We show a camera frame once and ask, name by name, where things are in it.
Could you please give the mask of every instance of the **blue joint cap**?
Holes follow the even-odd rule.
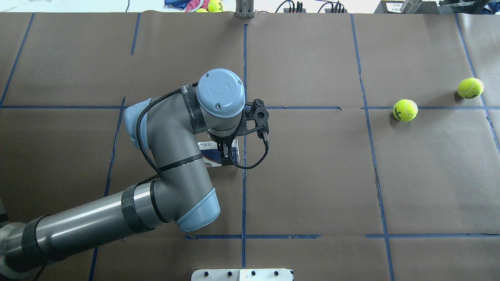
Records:
[[[245,87],[234,72],[217,68],[205,73],[198,82],[196,96],[201,107],[213,116],[232,118],[245,106]]]
[[[126,130],[128,132],[128,135],[130,136],[130,139],[132,140],[132,143],[137,149],[140,149],[136,135],[137,120],[139,119],[139,115],[141,114],[141,112],[143,112],[143,110],[150,104],[151,100],[152,98],[136,103],[125,109],[125,113],[123,114],[123,121],[125,122]],[[149,150],[150,147],[148,145],[147,126],[148,113],[144,115],[142,121],[140,122],[140,137],[142,138],[142,144],[144,145],[144,148],[146,150]]]
[[[213,188],[193,208],[177,220],[180,230],[190,232],[207,226],[215,221],[221,213],[216,189]]]

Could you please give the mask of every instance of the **small box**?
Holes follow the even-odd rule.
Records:
[[[230,161],[222,161],[221,153],[217,149],[217,143],[214,141],[202,141],[198,142],[199,150],[201,150],[201,155],[203,156],[203,161],[205,161],[205,166],[209,167],[220,167],[231,165]],[[231,144],[232,158],[235,159],[237,164],[240,164],[240,149],[238,148],[238,140],[235,139]],[[228,148],[224,146],[224,154],[228,155]]]

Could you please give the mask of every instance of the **white label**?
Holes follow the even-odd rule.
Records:
[[[387,5],[387,11],[389,11],[389,12],[403,13],[401,11],[402,3],[385,3],[385,5]]]

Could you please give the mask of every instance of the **black strap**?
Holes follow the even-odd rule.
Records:
[[[121,193],[121,213],[123,214],[123,218],[128,227],[137,234],[152,231],[154,228],[147,227],[141,220],[141,217],[137,215],[134,204],[135,190],[136,185],[132,185]]]
[[[182,165],[187,164],[189,162],[196,161],[196,160],[201,159],[201,158],[203,158],[203,155],[200,153],[200,154],[188,157],[186,159],[182,159],[182,160],[179,160],[177,162],[173,162],[171,164],[160,167],[159,170],[162,172],[165,172],[165,171],[168,171],[170,169],[177,168],[179,166],[182,166]]]
[[[180,88],[180,94],[184,99],[187,112],[189,113],[189,119],[191,122],[192,130],[195,134],[199,134],[207,130],[207,124],[205,123],[205,118],[203,117],[202,108],[198,102],[196,96],[195,88],[193,85],[185,85]]]
[[[22,231],[21,247],[24,256],[27,257],[27,260],[22,267],[26,270],[48,265],[53,262],[59,262],[66,258],[65,256],[54,256],[49,259],[42,253],[42,250],[40,250],[40,246],[37,241],[37,226],[41,220],[48,216],[50,216],[50,214],[42,215],[41,217],[28,222]]]
[[[153,205],[153,209],[154,209],[154,213],[156,214],[156,216],[158,217],[158,219],[164,223],[164,224],[168,224],[168,220],[166,220],[163,216],[162,216],[162,213],[160,213],[160,209],[158,209],[158,205],[156,203],[156,198],[155,198],[155,182],[156,180],[153,180],[151,182],[151,185],[149,187],[149,195],[151,197],[151,204]]]

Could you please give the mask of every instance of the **tennis ball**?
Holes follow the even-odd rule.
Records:
[[[458,84],[456,92],[464,99],[473,99],[481,95],[484,90],[485,85],[483,81],[477,78],[467,78]]]
[[[419,107],[417,104],[410,99],[402,99],[394,105],[392,114],[397,120],[408,122],[417,116],[419,112]]]
[[[210,2],[208,2],[207,10],[210,13],[224,12],[222,1],[221,0],[210,0]]]

